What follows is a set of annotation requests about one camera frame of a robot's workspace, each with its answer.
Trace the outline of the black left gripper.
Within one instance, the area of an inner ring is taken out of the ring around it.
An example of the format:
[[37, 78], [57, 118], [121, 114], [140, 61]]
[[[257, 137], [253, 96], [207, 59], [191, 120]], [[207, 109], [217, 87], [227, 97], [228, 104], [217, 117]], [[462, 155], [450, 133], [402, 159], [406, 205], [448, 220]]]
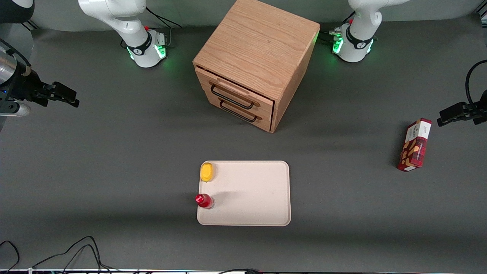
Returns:
[[487, 121], [487, 90], [484, 90], [479, 101], [473, 102], [468, 89], [467, 100], [470, 111], [466, 102], [458, 102], [449, 106], [440, 111], [440, 118], [437, 118], [438, 126], [443, 127], [449, 123], [466, 120], [472, 120], [474, 125], [485, 123]]

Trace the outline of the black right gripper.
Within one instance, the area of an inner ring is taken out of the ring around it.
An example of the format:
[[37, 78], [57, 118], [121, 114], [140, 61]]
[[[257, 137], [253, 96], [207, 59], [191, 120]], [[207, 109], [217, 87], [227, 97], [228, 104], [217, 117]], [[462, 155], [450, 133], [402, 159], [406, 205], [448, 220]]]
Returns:
[[17, 68], [11, 78], [1, 84], [1, 102], [9, 100], [31, 101], [47, 107], [49, 101], [61, 101], [78, 108], [80, 101], [76, 99], [76, 92], [59, 82], [50, 85], [50, 92], [45, 90], [46, 83], [40, 80], [35, 71], [23, 76], [24, 68]]

